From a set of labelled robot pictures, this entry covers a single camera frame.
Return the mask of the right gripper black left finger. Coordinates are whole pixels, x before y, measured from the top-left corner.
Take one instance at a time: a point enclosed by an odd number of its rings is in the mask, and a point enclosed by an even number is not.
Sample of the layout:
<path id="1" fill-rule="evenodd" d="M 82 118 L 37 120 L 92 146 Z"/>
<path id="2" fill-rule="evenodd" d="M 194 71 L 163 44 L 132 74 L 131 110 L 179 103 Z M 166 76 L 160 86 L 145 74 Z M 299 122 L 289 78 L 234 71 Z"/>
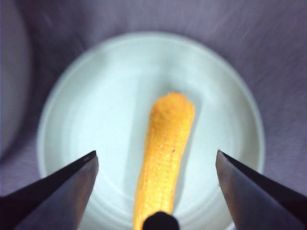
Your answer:
<path id="1" fill-rule="evenodd" d="M 93 191 L 92 151 L 55 173 L 0 198 L 2 230 L 76 230 Z"/>

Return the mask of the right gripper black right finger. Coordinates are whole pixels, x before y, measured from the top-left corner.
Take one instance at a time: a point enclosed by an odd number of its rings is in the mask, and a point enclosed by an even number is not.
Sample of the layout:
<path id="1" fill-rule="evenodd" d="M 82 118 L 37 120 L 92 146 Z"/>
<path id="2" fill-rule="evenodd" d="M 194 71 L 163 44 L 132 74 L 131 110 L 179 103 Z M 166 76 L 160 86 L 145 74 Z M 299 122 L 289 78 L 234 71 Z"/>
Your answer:
<path id="1" fill-rule="evenodd" d="M 305 230 L 306 196 L 217 152 L 219 184 L 238 230 Z"/>

